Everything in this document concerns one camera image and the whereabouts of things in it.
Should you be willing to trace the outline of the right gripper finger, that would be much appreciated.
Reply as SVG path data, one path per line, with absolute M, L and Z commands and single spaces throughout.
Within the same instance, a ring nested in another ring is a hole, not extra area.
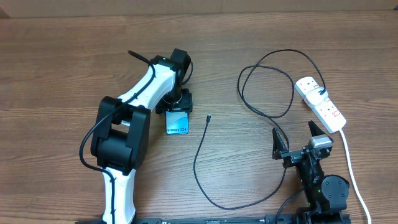
M 289 150 L 284 144 L 276 128 L 272 130 L 272 137 L 273 137 L 272 158 L 275 160 L 282 159 L 282 155 L 288 153 Z
M 310 121 L 308 122 L 308 127 L 310 128 L 310 132 L 311 132 L 312 137 L 321 136 L 321 135 L 324 135 L 324 134 L 325 134 L 325 132 L 322 131 L 322 130 L 315 124 L 315 122 L 312 121 L 312 120 L 310 120 Z

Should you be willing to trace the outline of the Galaxy S24+ smartphone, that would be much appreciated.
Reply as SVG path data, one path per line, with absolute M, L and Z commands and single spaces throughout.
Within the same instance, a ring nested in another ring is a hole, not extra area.
M 166 133 L 169 135 L 188 134 L 189 122 L 186 112 L 169 112 L 165 114 Z

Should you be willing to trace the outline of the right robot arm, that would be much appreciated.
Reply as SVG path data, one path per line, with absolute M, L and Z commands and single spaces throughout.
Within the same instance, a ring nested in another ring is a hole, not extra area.
M 308 122 L 312 137 L 301 150 L 290 151 L 278 130 L 273 129 L 272 158 L 282 159 L 283 167 L 295 167 L 302 188 L 290 196 L 275 215 L 265 216 L 266 223 L 351 223 L 346 200 L 349 182 L 339 175 L 325 175 L 320 161 L 331 154 L 333 139 L 313 121 Z M 300 193 L 304 193 L 308 206 L 298 208 L 295 214 L 283 215 L 284 207 Z

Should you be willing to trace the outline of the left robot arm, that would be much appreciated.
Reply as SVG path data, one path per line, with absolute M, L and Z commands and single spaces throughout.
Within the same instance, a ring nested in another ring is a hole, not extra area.
M 101 100 L 88 133 L 95 168 L 105 183 L 105 209 L 98 223 L 134 222 L 134 181 L 149 145 L 151 113 L 165 116 L 167 134 L 189 132 L 193 100 L 184 88 L 190 78 L 187 72 L 193 70 L 189 54 L 174 49 L 169 58 L 158 55 L 150 60 L 135 52 L 130 55 L 148 65 L 147 73 L 125 94 Z

